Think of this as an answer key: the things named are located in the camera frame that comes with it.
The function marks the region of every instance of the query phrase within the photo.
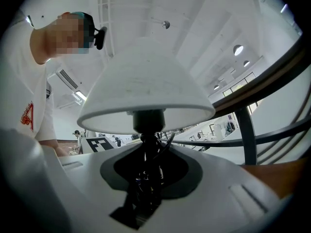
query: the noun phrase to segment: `white t-shirt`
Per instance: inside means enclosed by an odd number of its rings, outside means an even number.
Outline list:
[[[9,28],[0,43],[0,90],[4,93],[0,127],[16,129],[38,141],[56,139],[53,97],[45,65],[30,50],[33,28],[22,21]]]

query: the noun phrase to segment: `ceiling light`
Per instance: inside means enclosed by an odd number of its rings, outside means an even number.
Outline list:
[[[26,16],[26,21],[27,21],[32,27],[34,27],[33,22],[31,21],[30,16]]]
[[[243,63],[244,67],[248,66],[248,64],[249,64],[248,60],[245,60],[244,63]]]
[[[82,98],[84,101],[86,100],[86,96],[83,95],[83,93],[81,91],[77,91],[76,94]]]
[[[235,45],[234,48],[233,48],[234,55],[235,56],[239,55],[242,52],[243,48],[244,47],[241,46],[241,45]]]
[[[281,9],[281,13],[283,13],[285,11],[285,9],[287,8],[287,3],[284,5],[284,7]]]

